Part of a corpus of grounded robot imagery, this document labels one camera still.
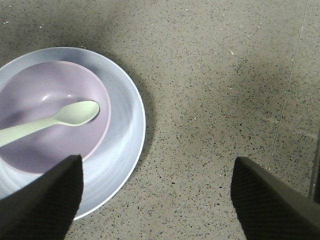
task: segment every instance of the bowl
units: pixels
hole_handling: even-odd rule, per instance
[[[69,155],[85,161],[104,138],[111,119],[105,85],[87,68],[68,61],[49,61],[27,67],[0,91],[0,129],[54,115],[62,107],[93,100],[100,105],[96,118],[82,126],[55,125],[0,148],[10,167],[43,174]]]

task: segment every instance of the concrete floor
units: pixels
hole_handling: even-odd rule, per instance
[[[230,200],[249,156],[308,196],[320,1],[0,0],[0,65],[56,46],[119,64],[147,114],[140,161],[66,239],[244,240]]]

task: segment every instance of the spoon bowl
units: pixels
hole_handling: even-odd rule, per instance
[[[64,106],[52,117],[59,124],[77,127],[91,121],[99,110],[99,104],[95,101],[79,101]]]

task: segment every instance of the spoon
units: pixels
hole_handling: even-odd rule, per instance
[[[99,110],[99,104],[91,100],[66,105],[53,116],[0,130],[0,147],[53,125],[81,126],[92,120]]]

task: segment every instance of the white plate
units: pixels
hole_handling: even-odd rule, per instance
[[[15,74],[35,64],[68,61],[94,72],[111,100],[109,129],[97,150],[83,163],[84,190],[75,220],[93,212],[124,185],[145,141],[146,117],[141,96],[130,77],[110,59],[81,48],[53,47],[25,54],[0,68],[0,90]],[[0,158],[0,199],[39,177],[15,171]]]

